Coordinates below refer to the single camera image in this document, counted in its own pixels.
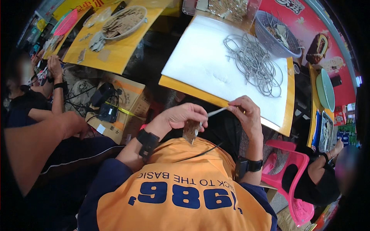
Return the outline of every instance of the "tangled wire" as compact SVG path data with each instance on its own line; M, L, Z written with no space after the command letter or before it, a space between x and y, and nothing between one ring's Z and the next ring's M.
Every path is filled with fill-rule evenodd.
M241 41L240 46L236 43L236 40ZM236 48L232 49L229 43L233 43ZM280 83L275 79L274 62L270 60L270 54L263 50L256 38L254 41L251 41L247 34L243 36L232 34L223 40L223 44L230 52L230 55L227 57L235 60L236 67L245 76L248 83L257 87L264 96L280 97L280 86L283 78ZM273 88L279 89L279 95L272 95Z

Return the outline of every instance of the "red poster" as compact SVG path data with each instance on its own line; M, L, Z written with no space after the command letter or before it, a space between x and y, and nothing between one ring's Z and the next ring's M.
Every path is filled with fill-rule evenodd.
M326 69L330 77L340 75L342 84L334 87L336 106L356 101L351 75L337 42L304 0L263 0L260 10L279 17L305 47L302 50L303 66L308 66L309 61L316 69Z

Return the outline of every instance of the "black power adapter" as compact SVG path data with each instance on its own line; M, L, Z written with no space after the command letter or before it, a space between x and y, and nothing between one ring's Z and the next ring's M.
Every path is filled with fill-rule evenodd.
M114 86L111 83L105 82L92 95L90 101L94 107L100 107L107 99L114 94Z
M115 106L109 105L106 103L100 106L100 111L98 115L98 118L100 120L114 123L117 120L117 115L118 115L118 108L116 108Z

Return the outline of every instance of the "hand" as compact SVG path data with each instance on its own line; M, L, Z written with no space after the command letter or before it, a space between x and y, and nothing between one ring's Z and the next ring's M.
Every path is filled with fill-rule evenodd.
M162 139L172 129L179 129L185 126L187 120L203 122L200 132L208 127L208 117L206 110L197 104L184 103L182 105L169 108L159 114L146 127L146 132L151 132Z
M47 60L47 66L49 72L55 80L62 78L63 71L60 65L59 56L51 55Z
M67 139L75 134L80 134L80 139L82 140L87 134L87 123L75 112L65 112L55 116L54 119L61 128L63 139Z
M37 65L37 63L41 60L42 56L44 55L44 49L42 49L41 51L39 51L35 57L31 60L32 62L32 66L35 67Z
M259 107L246 95L229 102L229 105L228 110L240 120L248 138L263 140Z
M343 149L343 145L344 144L342 142L342 137L340 137L337 143L335 144L334 148L330 151L333 158L340 153L340 151Z

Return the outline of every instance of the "yellow table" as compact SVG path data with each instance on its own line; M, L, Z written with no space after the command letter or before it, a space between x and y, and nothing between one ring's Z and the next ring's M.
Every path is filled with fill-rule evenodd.
M76 23L71 27L70 30L67 31L67 33L64 34L64 37L63 39L59 42L59 44L57 45L57 47L55 48L54 51L50 50L50 49L47 49L44 53L44 57L43 59L47 60L49 58L49 56L51 55L56 55L58 54L60 48L62 47L64 41L67 39L69 33L73 30L73 28L76 26L76 24L81 20L81 18L83 18L85 16L85 14L90 10L92 9L93 7L88 7L88 8L85 8L83 10L81 10L80 12L77 13L77 21Z
M316 111L317 110L319 110L319 112L325 111L329 115L329 117L334 121L334 113L331 112L329 109L324 108L321 105L319 95L317 94L316 78L319 74L312 67L311 64L309 66L309 69L310 69L311 86L312 86L312 107L311 107L311 124L310 124L310 132L309 132L308 140L307 140L307 147L311 147L313 135L315 134L315 130L316 130Z
M137 2L139 0L131 0L130 3L127 5L135 6L138 5ZM112 4L110 7L112 10L116 8L117 4ZM97 11L97 14L102 12L105 8L101 8ZM69 62L73 64L77 64L78 56L83 49L86 49L85 59L80 63L80 65L92 67L96 69L101 69L104 71L109 71L117 74L122 74L128 61L130 60L134 50L136 49L137 45L143 38L144 34L148 31L150 26L153 22L157 19L157 17L162 13L165 8L149 8L147 7L148 13L146 18L148 19L146 23L143 23L141 27L134 32L132 35L128 36L119 41L109 41L107 40L105 43L105 47L102 50L110 50L110 55L106 62L98 59L98 52L91 51L89 49L89 42L90 38L92 38L96 32L100 31L105 22L96 22L92 27L87 28L84 27L79 32L75 40L73 41L71 47L67 51L63 61ZM78 40L88 33L91 33L92 36L89 39L85 39L81 42Z
M280 134L283 134L289 137L290 129L292 128L293 111L294 111L294 93L295 93L294 70L293 70L292 57L287 58L287 64L288 64L288 91L287 91L287 97L286 97L286 106L285 106L283 126L279 127L276 124L273 124L272 122L262 117L261 117L261 123L265 125L266 127L271 128L279 132ZM183 92L187 95L191 95L193 97L207 101L209 103L212 103L222 108L228 105L228 102L224 99L221 99L210 93L207 93L198 88L195 88L193 86L182 83L178 80L172 79L164 75L161 76L161 79L159 80L159 85L174 89L176 91Z

